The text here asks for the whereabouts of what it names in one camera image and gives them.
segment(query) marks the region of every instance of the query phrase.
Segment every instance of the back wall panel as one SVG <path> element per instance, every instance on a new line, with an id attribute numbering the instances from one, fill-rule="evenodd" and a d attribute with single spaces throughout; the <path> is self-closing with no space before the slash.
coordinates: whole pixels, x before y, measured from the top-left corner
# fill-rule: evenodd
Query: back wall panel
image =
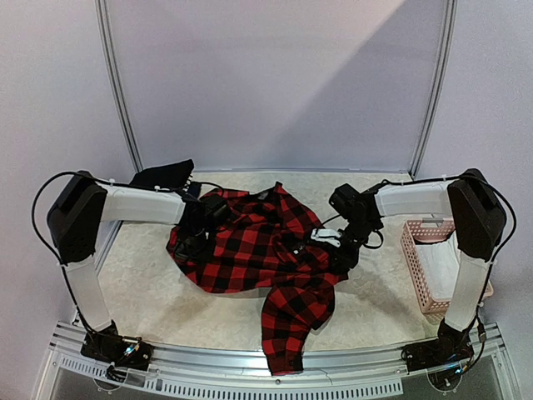
<path id="1" fill-rule="evenodd" d="M 446 1 L 108 5 L 145 168 L 409 169 Z"/>

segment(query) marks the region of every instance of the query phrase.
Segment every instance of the laundry basket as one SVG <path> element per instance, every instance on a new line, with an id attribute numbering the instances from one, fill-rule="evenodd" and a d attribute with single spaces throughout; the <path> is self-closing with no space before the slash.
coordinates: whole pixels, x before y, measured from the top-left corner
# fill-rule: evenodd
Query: laundry basket
<path id="1" fill-rule="evenodd" d="M 437 243 L 446 240 L 455 231 L 453 219 L 421 218 L 406 221 L 401 235 L 401 246 L 406 255 L 409 272 L 415 286 L 418 304 L 423 314 L 443 313 L 450 306 L 450 298 L 433 298 L 427 285 L 424 269 L 418 257 L 415 240 L 419 243 Z M 494 294 L 491 283 L 483 298 Z"/>

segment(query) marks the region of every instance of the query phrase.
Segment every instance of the flannel shirt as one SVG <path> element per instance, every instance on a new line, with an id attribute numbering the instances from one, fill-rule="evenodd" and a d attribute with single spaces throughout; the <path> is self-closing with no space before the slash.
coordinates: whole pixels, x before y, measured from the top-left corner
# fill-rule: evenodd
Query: flannel shirt
<path id="1" fill-rule="evenodd" d="M 179 227 L 172 229 L 167 251 L 197 286 L 209 293 L 271 288 L 262 308 L 262 348 L 272 375 L 303 370 L 307 334 L 318 329 L 335 308 L 333 286 L 346 272 L 329 270 L 329 254 L 309 243 L 321 222 L 277 182 L 259 194 L 216 189 L 232 210 L 206 251 L 209 262 L 174 255 Z"/>

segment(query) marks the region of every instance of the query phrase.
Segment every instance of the shirt cuff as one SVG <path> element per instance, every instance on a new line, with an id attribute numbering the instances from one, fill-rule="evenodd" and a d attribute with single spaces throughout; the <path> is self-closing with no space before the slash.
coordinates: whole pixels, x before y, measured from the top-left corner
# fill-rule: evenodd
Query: shirt cuff
<path id="1" fill-rule="evenodd" d="M 268 361 L 268 369 L 270 369 L 272 375 L 286 375 L 288 373 L 301 373 L 303 371 L 301 354 L 271 356 L 266 360 Z"/>

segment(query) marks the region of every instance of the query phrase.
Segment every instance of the white arm segment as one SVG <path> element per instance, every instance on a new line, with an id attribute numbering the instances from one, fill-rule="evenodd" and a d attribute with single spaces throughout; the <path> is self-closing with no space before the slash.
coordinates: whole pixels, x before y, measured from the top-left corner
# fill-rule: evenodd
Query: white arm segment
<path id="1" fill-rule="evenodd" d="M 386 186 L 376 195 L 376 205 L 382 217 L 402 214 L 436 214 L 451 217 L 447 188 L 452 181 L 421 183 L 406 186 Z M 446 324 L 462 332 L 476 315 L 477 303 L 485 285 L 489 264 L 461 252 L 459 275 L 446 312 Z"/>
<path id="2" fill-rule="evenodd" d="M 488 262 L 461 252 L 456 288 L 444 318 L 446 325 L 459 332 L 468 328 L 476 315 L 488 272 Z"/>
<path id="3" fill-rule="evenodd" d="M 446 191 L 451 182 L 382 187 L 376 194 L 377 209 L 382 217 L 402 214 L 451 217 L 450 200 Z"/>
<path id="4" fill-rule="evenodd" d="M 98 185 L 107 190 L 102 222 L 118 220 L 176 225 L 182 219 L 185 203 L 176 193 Z"/>
<path id="5" fill-rule="evenodd" d="M 91 328 L 101 331 L 109 327 L 111 317 L 98 282 L 94 257 L 88 257 L 81 262 L 70 262 L 65 266 L 65 272 L 77 306 Z"/>

